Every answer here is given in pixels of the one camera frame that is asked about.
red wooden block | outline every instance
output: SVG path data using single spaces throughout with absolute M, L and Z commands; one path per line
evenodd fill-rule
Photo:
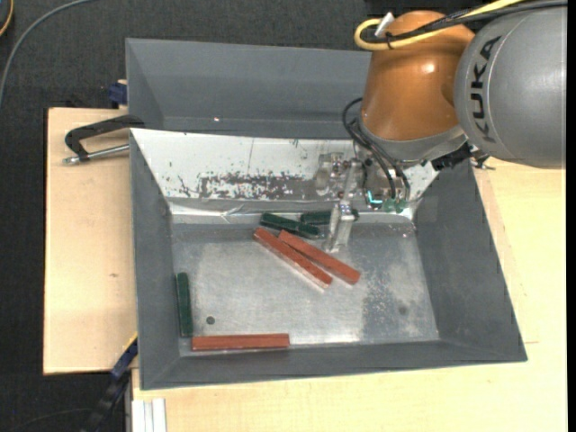
M 275 235 L 271 234 L 265 229 L 258 228 L 254 232 L 254 239 L 260 242 L 263 246 L 271 250 L 281 259 L 286 261 L 291 266 L 300 269 L 304 275 L 310 278 L 315 284 L 322 288 L 328 287 L 332 283 L 332 277 L 320 269 L 317 265 L 313 264 L 306 257 L 294 251 L 284 242 L 280 241 Z
M 283 241 L 286 245 L 294 248 L 299 253 L 302 253 L 308 259 L 311 259 L 322 267 L 325 267 L 332 274 L 345 280 L 349 284 L 355 284 L 360 279 L 360 272 L 353 269 L 348 264 L 344 264 L 339 259 L 336 259 L 325 251 L 314 247 L 310 243 L 286 232 L 285 230 L 280 232 L 278 239 Z
M 192 350 L 278 349 L 289 345 L 290 337 L 287 333 L 192 338 Z

green bar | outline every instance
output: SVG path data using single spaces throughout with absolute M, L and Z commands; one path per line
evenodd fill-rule
M 320 237 L 320 229 L 297 220 L 289 220 L 282 216 L 276 216 L 269 212 L 262 214 L 260 224 L 278 230 L 288 230 L 292 234 L 306 237 L 308 239 L 317 239 Z
M 300 217 L 300 222 L 304 224 L 310 224 L 313 226 L 328 226 L 330 224 L 330 215 L 332 211 L 310 211 L 305 212 Z M 360 213 L 358 210 L 352 210 L 354 217 L 358 219 Z
M 180 336 L 192 337 L 192 304 L 190 303 L 190 283 L 188 274 L 176 274 L 176 298 L 178 306 L 178 320 L 180 322 Z

black cable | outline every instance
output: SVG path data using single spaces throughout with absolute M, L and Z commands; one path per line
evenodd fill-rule
M 130 383 L 130 372 L 125 372 L 119 379 L 112 379 L 103 397 L 98 401 L 92 413 L 80 428 L 80 432 L 99 432 L 108 419 L 112 417 L 116 406 L 122 401 Z
M 30 32 L 32 32 L 34 29 L 36 29 L 36 27 L 38 27 L 40 24 L 42 24 L 44 21 L 49 19 L 54 14 L 58 14 L 61 11 L 67 10 L 68 8 L 72 8 L 74 6 L 79 6 L 79 5 L 83 5 L 83 4 L 87 4 L 87 3 L 91 3 L 91 2 L 97 2 L 97 1 L 100 1 L 100 0 L 75 0 L 74 2 L 70 2 L 68 4 L 63 4 L 62 6 L 59 6 L 58 8 L 55 8 L 55 9 L 47 12 L 43 16 L 41 16 L 39 19 L 37 19 L 35 22 L 33 22 L 32 25 L 30 27 L 28 27 L 28 29 L 26 29 L 26 31 L 24 31 L 24 33 L 21 35 L 20 39 L 18 39 L 18 41 L 15 43 L 14 47 L 12 48 L 12 51 L 10 52 L 10 56 L 8 56 L 8 60 L 6 61 L 6 65 L 4 67 L 4 73 L 2 74 L 2 77 L 0 78 L 0 110 L 2 109 L 2 101 L 4 100 L 6 83 L 8 80 L 8 72 L 10 71 L 10 67 L 12 66 L 12 63 L 14 62 L 14 57 L 16 56 L 18 49 L 22 46 L 22 44 L 24 43 L 24 41 L 26 40 L 28 35 L 30 35 Z
M 354 142 L 357 142 L 362 147 L 369 149 L 373 153 L 374 159 L 378 162 L 378 165 L 380 165 L 380 167 L 382 168 L 382 171 L 384 172 L 386 179 L 388 180 L 388 184 L 390 184 L 391 198 L 395 199 L 396 198 L 396 184 L 394 183 L 394 179 L 392 178 L 392 175 L 390 174 L 390 170 L 388 169 L 388 165 L 386 165 L 386 163 L 384 162 L 384 160 L 380 156 L 380 153 L 378 152 L 378 148 L 376 148 L 376 146 L 370 140 L 366 139 L 366 136 L 364 134 L 362 134 L 362 132 L 356 127 L 358 124 L 356 119 L 353 119 L 351 122 L 348 122 L 348 120 L 347 120 L 347 115 L 348 115 L 348 111 L 350 110 L 350 108 L 353 105 L 360 103 L 361 101 L 362 101 L 362 98 L 359 97 L 359 98 L 355 99 L 354 101 L 351 101 L 350 103 L 348 103 L 348 105 L 344 108 L 344 111 L 342 111 L 342 124 L 344 125 L 344 128 L 346 129 L 346 131 L 348 132 L 348 134 L 350 135 L 350 137 L 352 138 L 352 140 Z
M 475 23 L 478 21 L 493 19 L 496 17 L 503 16 L 505 14 L 520 13 L 524 11 L 550 8 L 554 6 L 565 6 L 567 4 L 568 0 L 540 0 L 528 4 L 519 4 L 516 6 L 500 8 L 498 10 L 489 11 L 486 13 L 473 14 L 471 16 L 466 16 L 466 14 L 471 12 L 472 9 L 464 10 L 464 12 L 453 13 L 443 18 L 424 24 L 412 31 L 400 33 L 397 35 L 387 34 L 387 36 L 384 38 L 371 37 L 368 38 L 366 41 L 369 41 L 371 43 L 390 43 L 394 41 L 410 39 L 412 37 L 422 35 L 423 33 L 439 31 L 441 29 L 447 29 L 449 27 L 453 27 L 460 24 Z
M 359 144 L 363 145 L 366 148 L 369 148 L 376 156 L 382 156 L 384 159 L 386 159 L 392 169 L 394 170 L 394 172 L 396 173 L 396 175 L 398 175 L 400 177 L 400 179 L 402 180 L 402 182 L 404 183 L 404 186 L 406 187 L 406 198 L 408 198 L 408 194 L 410 193 L 410 182 L 408 180 L 408 178 L 406 177 L 406 175 L 404 174 L 404 172 L 402 171 L 402 169 L 398 166 L 397 161 L 390 157 L 390 155 L 388 155 L 388 153 L 376 142 L 373 142 L 369 136 L 367 136 L 362 129 L 359 126 L 358 121 L 354 120 L 350 123 L 350 126 L 347 126 L 347 114 L 348 111 L 350 110 L 350 108 L 359 103 L 360 101 L 362 101 L 362 98 L 357 98 L 354 101 L 352 101 L 351 103 L 349 103 L 345 108 L 344 111 L 342 112 L 342 122 L 344 123 L 344 126 L 346 128 L 346 130 L 348 131 L 348 134 L 350 134 L 349 128 L 352 128 L 353 126 L 355 126 L 353 128 L 353 132 L 359 136 L 359 139 L 363 142 L 358 142 Z
M 55 413 L 50 413 L 45 416 L 40 416 L 38 418 L 31 419 L 19 426 L 14 426 L 8 432 L 22 432 L 23 430 L 30 428 L 30 426 L 38 424 L 39 422 L 47 421 L 48 419 L 57 418 L 59 416 L 66 416 L 68 414 L 86 413 L 90 411 L 89 408 L 76 408 L 76 409 L 65 409 L 62 411 L 57 411 Z

white cable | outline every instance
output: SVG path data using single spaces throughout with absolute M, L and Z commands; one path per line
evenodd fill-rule
M 50 12 L 44 14 L 42 17 L 33 22 L 32 25 L 28 29 L 26 29 L 26 31 L 24 31 L 24 33 L 20 36 L 20 39 L 18 39 L 18 41 L 12 48 L 10 56 L 8 56 L 8 60 L 6 61 L 6 66 L 4 67 L 4 73 L 2 74 L 2 79 L 0 79 L 0 111 L 2 110 L 2 102 L 4 100 L 4 93 L 6 89 L 6 82 L 8 79 L 8 72 L 10 71 L 10 67 L 12 66 L 14 57 L 16 56 L 16 52 L 22 46 L 22 44 L 24 43 L 26 37 L 28 37 L 30 32 L 32 32 L 34 29 L 36 29 L 36 27 L 38 27 L 40 24 L 42 24 L 44 21 L 49 19 L 54 14 L 60 13 L 61 11 L 67 10 L 68 8 L 72 8 L 73 6 L 88 4 L 96 1 L 99 0 L 76 0 L 74 2 L 70 2 L 69 4 L 63 4 L 62 6 L 59 6 L 58 8 L 55 8 Z

metal clamp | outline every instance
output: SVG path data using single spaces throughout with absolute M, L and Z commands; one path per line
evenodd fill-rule
M 123 115 L 122 117 L 99 121 L 98 123 L 92 123 L 69 131 L 64 138 L 64 142 L 66 142 L 66 145 L 76 156 L 64 158 L 62 161 L 66 164 L 75 164 L 128 150 L 129 146 L 125 144 L 123 146 L 105 148 L 96 152 L 88 152 L 80 143 L 81 140 L 87 140 L 94 136 L 122 130 L 123 128 L 144 128 L 144 121 L 134 115 Z
M 347 168 L 346 181 L 342 191 L 340 201 L 332 209 L 330 215 L 330 232 L 324 249 L 335 252 L 344 247 L 350 238 L 352 224 L 356 220 L 352 209 L 352 199 L 358 189 L 362 187 L 364 181 L 364 170 L 362 162 L 357 158 L 352 158 Z

